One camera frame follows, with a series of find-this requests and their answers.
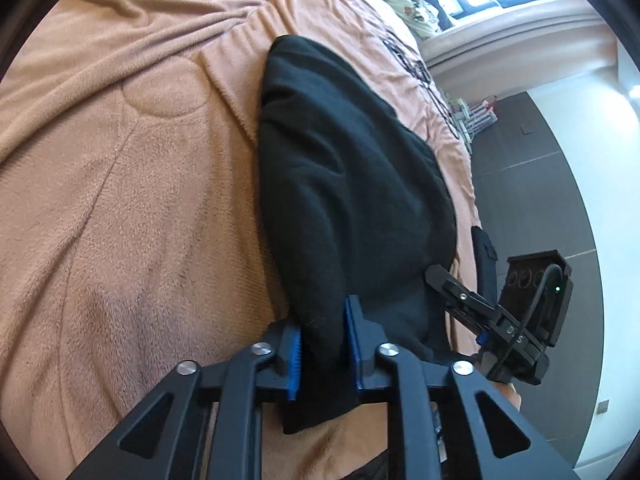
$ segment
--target metal screw head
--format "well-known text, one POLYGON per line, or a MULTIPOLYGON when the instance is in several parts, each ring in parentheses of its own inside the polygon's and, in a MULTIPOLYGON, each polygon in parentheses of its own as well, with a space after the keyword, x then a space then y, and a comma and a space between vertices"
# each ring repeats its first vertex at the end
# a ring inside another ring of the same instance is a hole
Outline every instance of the metal screw head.
POLYGON ((251 345, 251 352, 256 355, 267 355, 272 351, 273 348, 271 348, 271 345, 269 343, 259 342, 251 345))
POLYGON ((193 361, 182 361, 175 367, 175 371, 180 375, 191 375, 196 372, 198 365, 193 361))
POLYGON ((393 343, 382 343, 382 345, 378 347, 378 352, 388 357, 393 357, 400 353, 398 347, 393 343))
POLYGON ((457 361, 453 363, 453 371, 458 375, 471 375, 474 366, 469 361, 457 361))

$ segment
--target wall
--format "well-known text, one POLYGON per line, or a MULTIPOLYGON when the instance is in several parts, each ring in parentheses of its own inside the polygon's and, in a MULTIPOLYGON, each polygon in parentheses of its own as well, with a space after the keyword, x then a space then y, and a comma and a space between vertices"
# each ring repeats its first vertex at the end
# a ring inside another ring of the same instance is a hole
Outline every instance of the wall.
POLYGON ((605 334, 598 401, 609 399, 609 411, 593 417, 577 463, 585 480, 598 480, 640 428, 640 123, 615 68, 529 94, 572 169, 600 262, 605 334))
POLYGON ((580 456, 598 397, 604 306, 595 242, 580 190, 560 145, 526 92, 499 101, 497 123, 473 142, 476 205, 498 254, 557 249, 571 265, 574 292, 542 384, 516 383, 521 413, 571 466, 580 456), (590 344, 584 345, 587 339, 590 344))
POLYGON ((586 0, 513 7, 420 44, 438 87, 469 103, 615 66, 616 37, 586 0))
MULTIPOLYGON (((618 82, 626 92, 640 86, 640 70, 620 41, 618 41, 618 82)), ((631 104, 636 109, 636 113, 640 114, 640 98, 631 99, 631 104)))

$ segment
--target dark floor tile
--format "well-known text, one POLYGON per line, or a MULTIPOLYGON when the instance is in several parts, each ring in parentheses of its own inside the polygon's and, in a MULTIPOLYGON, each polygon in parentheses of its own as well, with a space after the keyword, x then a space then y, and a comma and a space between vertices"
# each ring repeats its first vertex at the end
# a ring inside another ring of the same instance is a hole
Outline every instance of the dark floor tile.
POLYGON ((560 150, 545 118, 526 92, 498 102, 496 113, 498 122, 474 139, 471 168, 475 176, 560 150))
POLYGON ((563 256, 595 248, 574 176, 562 153, 474 179, 482 227, 508 256, 558 249, 563 256))
POLYGON ((604 307, 597 253, 569 260, 574 293, 542 384, 517 383, 522 414, 572 466, 591 425, 602 370, 604 307))
POLYGON ((504 287, 504 280, 507 277, 507 273, 504 272, 502 274, 497 274, 495 277, 495 281, 497 283, 497 291, 498 291, 498 298, 500 298, 500 293, 502 292, 502 288, 504 287))

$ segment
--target orange blanket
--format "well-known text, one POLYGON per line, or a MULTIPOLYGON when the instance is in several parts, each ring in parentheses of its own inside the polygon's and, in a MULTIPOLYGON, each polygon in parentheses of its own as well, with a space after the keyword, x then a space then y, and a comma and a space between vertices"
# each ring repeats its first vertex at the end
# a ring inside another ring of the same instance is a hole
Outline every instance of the orange blanket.
MULTIPOLYGON (((255 159, 281 34, 343 56, 433 147, 454 272, 475 287, 468 153, 363 0, 61 0, 0 85, 0 418, 41 480, 65 478, 178 361, 227 359, 286 312, 255 159)), ((452 339, 474 350, 464 329, 452 339)), ((384 412, 283 436, 267 410, 264 478, 350 473, 385 449, 384 412)))

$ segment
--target black gripper frame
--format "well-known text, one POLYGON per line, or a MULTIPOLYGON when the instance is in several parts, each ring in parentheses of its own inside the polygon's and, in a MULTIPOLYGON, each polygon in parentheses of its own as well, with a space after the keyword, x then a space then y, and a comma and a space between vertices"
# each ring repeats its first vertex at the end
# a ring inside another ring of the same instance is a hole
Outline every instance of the black gripper frame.
MULTIPOLYGON (((357 296, 346 301, 354 387, 363 403, 388 404, 389 480, 577 480, 572 468, 470 364, 420 361, 387 343, 364 319, 357 296), (440 461, 433 402, 442 424, 440 461)), ((261 405, 295 393, 290 371, 300 329, 272 324, 262 340, 229 361, 183 375, 174 368, 71 473, 68 480, 207 480, 262 478, 261 405), (218 402, 207 463, 205 442, 218 402)))
MULTIPOLYGON (((499 304, 491 306, 479 294, 468 290, 441 266, 431 266, 424 273, 427 285, 445 300, 446 310, 476 336, 481 346, 490 343, 493 352, 500 352, 510 344, 520 322, 499 304)), ((540 384, 548 367, 543 345, 526 328, 514 342, 509 359, 502 367, 501 382, 509 383, 513 377, 530 384, 540 384)))

